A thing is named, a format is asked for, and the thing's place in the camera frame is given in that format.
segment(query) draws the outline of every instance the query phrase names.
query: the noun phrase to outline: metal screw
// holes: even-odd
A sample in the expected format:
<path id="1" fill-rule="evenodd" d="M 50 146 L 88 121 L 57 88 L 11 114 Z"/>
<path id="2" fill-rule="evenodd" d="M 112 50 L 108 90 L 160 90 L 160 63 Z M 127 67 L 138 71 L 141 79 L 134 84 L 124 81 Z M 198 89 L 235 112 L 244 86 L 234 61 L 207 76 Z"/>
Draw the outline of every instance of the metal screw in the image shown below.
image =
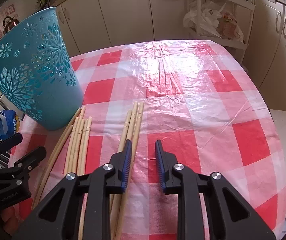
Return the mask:
<path id="1" fill-rule="evenodd" d="M 222 175 L 219 172 L 214 172 L 212 174 L 212 177 L 213 177 L 213 179 L 220 179 L 220 178 L 222 178 Z"/>
<path id="2" fill-rule="evenodd" d="M 113 169 L 113 165 L 110 163 L 104 164 L 103 169 L 106 171 L 109 171 L 109 170 Z"/>
<path id="3" fill-rule="evenodd" d="M 73 172 L 70 172 L 66 175 L 66 179 L 68 179 L 68 180 L 75 179 L 75 177 L 76 177 L 76 175 Z"/>
<path id="4" fill-rule="evenodd" d="M 182 163 L 176 163 L 174 165 L 174 169 L 181 171 L 182 169 L 184 169 L 184 165 Z"/>

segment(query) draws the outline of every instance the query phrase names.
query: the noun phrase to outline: flower cutout pattern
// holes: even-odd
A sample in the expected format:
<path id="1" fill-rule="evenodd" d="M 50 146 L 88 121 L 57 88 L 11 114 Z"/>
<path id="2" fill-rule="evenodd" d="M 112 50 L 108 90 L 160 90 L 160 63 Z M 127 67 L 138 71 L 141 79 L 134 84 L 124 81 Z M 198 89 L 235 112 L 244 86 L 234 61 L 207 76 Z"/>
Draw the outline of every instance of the flower cutout pattern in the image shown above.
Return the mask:
<path id="1" fill-rule="evenodd" d="M 28 41 L 25 41 L 23 48 L 26 49 L 30 46 L 30 43 Z"/>
<path id="2" fill-rule="evenodd" d="M 35 120 L 41 121 L 43 119 L 42 117 L 42 111 L 41 110 L 37 110 L 36 113 L 31 113 L 30 115 L 32 118 L 34 118 Z"/>
<path id="3" fill-rule="evenodd" d="M 35 96 L 43 93 L 40 87 L 40 81 L 35 78 L 28 64 L 21 64 L 10 71 L 3 68 L 0 73 L 0 91 L 28 115 L 36 114 L 33 108 Z"/>
<path id="4" fill-rule="evenodd" d="M 26 23 L 26 27 L 23 29 L 22 36 L 33 36 L 34 32 L 36 31 L 37 24 L 35 23 Z"/>
<path id="5" fill-rule="evenodd" d="M 11 46 L 13 43 L 8 44 L 8 42 L 4 45 L 1 45 L 0 49 L 0 57 L 5 58 L 9 57 L 9 52 L 12 50 Z"/>
<path id="6" fill-rule="evenodd" d="M 50 83 L 53 83 L 56 80 L 55 75 L 65 79 L 67 74 L 75 76 L 59 26 L 48 26 L 47 33 L 43 33 L 41 38 L 42 42 L 37 47 L 39 53 L 32 55 L 31 62 L 41 74 L 43 81 L 50 80 Z M 74 86 L 76 81 L 68 80 L 67 84 Z"/>
<path id="7" fill-rule="evenodd" d="M 18 57 L 18 55 L 20 54 L 21 52 L 20 52 L 20 50 L 18 49 L 18 50 L 15 50 L 14 51 L 14 57 Z"/>

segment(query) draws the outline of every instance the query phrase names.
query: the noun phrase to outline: table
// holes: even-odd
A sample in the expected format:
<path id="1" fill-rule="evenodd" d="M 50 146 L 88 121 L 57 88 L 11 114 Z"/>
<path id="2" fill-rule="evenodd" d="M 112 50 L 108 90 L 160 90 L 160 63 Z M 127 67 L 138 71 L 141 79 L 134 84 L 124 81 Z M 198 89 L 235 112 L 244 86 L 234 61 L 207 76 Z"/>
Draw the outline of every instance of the table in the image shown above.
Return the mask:
<path id="1" fill-rule="evenodd" d="M 117 151 L 125 116 L 144 101 L 141 132 L 128 186 L 123 239 L 176 239 L 177 196 L 158 185 L 155 140 L 195 172 L 222 173 L 278 235 L 286 214 L 283 150 L 270 113 L 245 71 L 212 41 L 153 41 L 89 52 L 71 58 L 84 92 L 85 117 L 93 117 L 86 173 Z M 62 130 L 46 131 L 26 116 L 23 142 L 10 164 L 41 145 L 50 153 Z M 64 145 L 43 197 L 62 178 Z M 35 195 L 45 166 L 30 173 Z M 16 206 L 30 213 L 32 198 Z M 208 224 L 204 224 L 209 239 Z"/>

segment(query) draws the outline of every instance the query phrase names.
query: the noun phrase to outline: kettle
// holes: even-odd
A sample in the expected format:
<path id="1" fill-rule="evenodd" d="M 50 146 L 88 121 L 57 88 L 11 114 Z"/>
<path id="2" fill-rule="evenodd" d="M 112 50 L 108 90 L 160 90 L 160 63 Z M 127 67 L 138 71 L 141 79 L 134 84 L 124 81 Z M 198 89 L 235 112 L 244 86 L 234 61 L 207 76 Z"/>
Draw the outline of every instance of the kettle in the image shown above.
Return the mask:
<path id="1" fill-rule="evenodd" d="M 5 25 L 5 20 L 6 19 L 10 19 L 10 21 Z M 8 33 L 12 28 L 14 28 L 16 25 L 18 25 L 20 22 L 19 22 L 19 20 L 17 20 L 17 19 L 14 19 L 14 18 L 12 18 L 12 17 L 10 17 L 10 16 L 6 16 L 5 18 L 4 18 L 4 20 L 3 20 L 3 26 L 5 26 L 5 28 L 4 28 L 4 31 L 3 31 L 3 33 L 4 33 L 4 35 L 6 34 L 6 33 Z"/>

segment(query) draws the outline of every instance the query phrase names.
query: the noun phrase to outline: black clamp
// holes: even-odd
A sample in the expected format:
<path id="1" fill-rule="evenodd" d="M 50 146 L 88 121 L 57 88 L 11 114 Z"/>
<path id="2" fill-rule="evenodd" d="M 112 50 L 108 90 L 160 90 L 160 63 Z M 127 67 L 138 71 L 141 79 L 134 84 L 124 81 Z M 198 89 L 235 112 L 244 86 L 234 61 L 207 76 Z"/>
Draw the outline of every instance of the black clamp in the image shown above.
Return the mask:
<path id="1" fill-rule="evenodd" d="M 85 193 L 83 239 L 110 240 L 109 195 L 125 192 L 131 155 L 132 144 L 127 140 L 122 152 L 93 173 L 68 173 L 33 209 L 12 240 L 77 240 Z"/>
<path id="2" fill-rule="evenodd" d="M 20 133 L 0 141 L 0 154 L 10 150 L 23 140 Z M 38 147 L 14 163 L 14 167 L 0 169 L 0 211 L 31 196 L 28 187 L 32 171 L 46 156 L 46 149 Z"/>
<path id="3" fill-rule="evenodd" d="M 211 240 L 275 240 L 272 230 L 219 172 L 197 174 L 155 142 L 160 185 L 178 194 L 178 240 L 204 240 L 200 193 L 203 193 Z"/>

